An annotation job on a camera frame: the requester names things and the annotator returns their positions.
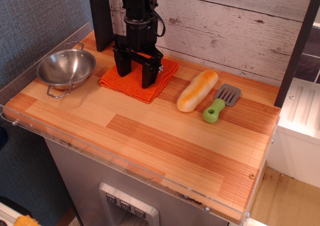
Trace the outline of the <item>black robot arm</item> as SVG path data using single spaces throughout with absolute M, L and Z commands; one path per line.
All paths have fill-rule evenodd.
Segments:
M 122 0 L 125 9 L 126 34 L 114 35 L 114 60 L 119 76 L 132 71 L 132 62 L 142 65 L 142 88 L 156 82 L 162 66 L 163 54 L 156 48 L 157 38 L 164 36 L 166 28 L 158 33 L 162 18 L 155 11 L 157 0 Z

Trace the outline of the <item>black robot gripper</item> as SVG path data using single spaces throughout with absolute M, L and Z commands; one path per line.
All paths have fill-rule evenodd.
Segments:
M 156 48 L 158 21 L 138 25 L 126 23 L 126 34 L 113 36 L 114 60 L 120 77 L 132 71 L 132 61 L 142 65 L 142 88 L 154 84 L 160 71 L 163 54 Z

